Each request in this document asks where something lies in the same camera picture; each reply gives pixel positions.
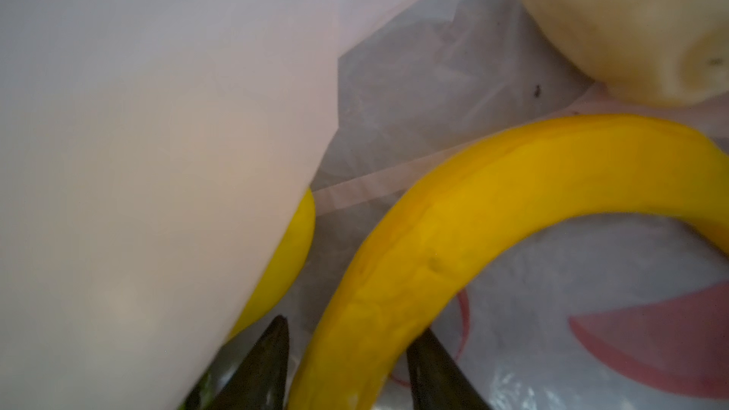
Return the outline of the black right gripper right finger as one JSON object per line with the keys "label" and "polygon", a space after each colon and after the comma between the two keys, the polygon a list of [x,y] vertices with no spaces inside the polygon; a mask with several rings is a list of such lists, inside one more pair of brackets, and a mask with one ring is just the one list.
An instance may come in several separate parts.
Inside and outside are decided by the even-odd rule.
{"label": "black right gripper right finger", "polygon": [[416,410],[492,410],[455,360],[427,328],[406,351],[411,396]]}

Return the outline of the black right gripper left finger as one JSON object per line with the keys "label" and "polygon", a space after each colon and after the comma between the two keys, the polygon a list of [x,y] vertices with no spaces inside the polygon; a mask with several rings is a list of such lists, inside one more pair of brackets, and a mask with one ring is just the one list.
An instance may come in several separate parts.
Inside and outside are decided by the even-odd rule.
{"label": "black right gripper left finger", "polygon": [[211,376],[206,373],[180,407],[282,410],[285,406],[289,353],[288,320],[278,315],[273,318],[218,394],[213,393]]}

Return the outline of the yellow fake banana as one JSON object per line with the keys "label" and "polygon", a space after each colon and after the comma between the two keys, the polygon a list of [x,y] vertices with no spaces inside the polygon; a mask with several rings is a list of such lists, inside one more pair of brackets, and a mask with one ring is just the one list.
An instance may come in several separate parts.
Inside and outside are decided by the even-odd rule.
{"label": "yellow fake banana", "polygon": [[698,130],[625,114],[515,127],[418,180],[353,256],[290,388],[292,409],[369,409],[406,348],[533,233],[605,213],[679,219],[728,247],[728,157]]}

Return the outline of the pink printed plastic bag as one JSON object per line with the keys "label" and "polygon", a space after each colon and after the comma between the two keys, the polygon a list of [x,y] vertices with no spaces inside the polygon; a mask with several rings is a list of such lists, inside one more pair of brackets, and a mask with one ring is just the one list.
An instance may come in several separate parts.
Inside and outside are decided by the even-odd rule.
{"label": "pink printed plastic bag", "polygon": [[368,234],[428,170],[524,123],[636,114],[728,151],[728,92],[623,102],[521,0],[1,0],[1,405],[177,409],[295,206],[294,374]]}

